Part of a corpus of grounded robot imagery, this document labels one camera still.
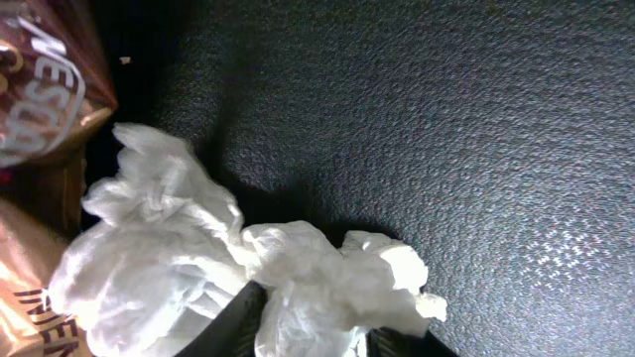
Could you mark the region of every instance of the black object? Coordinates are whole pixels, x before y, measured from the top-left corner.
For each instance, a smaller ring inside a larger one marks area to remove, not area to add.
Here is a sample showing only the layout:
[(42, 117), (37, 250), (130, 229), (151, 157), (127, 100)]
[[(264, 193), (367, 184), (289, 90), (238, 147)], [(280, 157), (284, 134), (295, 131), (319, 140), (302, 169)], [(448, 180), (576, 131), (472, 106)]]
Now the black object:
[[(191, 140), (248, 222), (413, 244), (461, 356), (635, 350), (635, 2), (95, 9), (114, 119)], [(106, 128), (89, 180), (117, 150)]]

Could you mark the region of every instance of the textured leather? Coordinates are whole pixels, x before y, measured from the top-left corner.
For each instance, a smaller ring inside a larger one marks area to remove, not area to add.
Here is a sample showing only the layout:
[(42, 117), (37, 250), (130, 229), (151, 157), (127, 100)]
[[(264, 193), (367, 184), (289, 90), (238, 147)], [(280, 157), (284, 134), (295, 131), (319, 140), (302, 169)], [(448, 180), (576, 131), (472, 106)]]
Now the textured leather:
[(249, 222), (413, 244), (461, 356), (635, 350), (635, 2), (95, 8), (115, 120), (190, 139)]

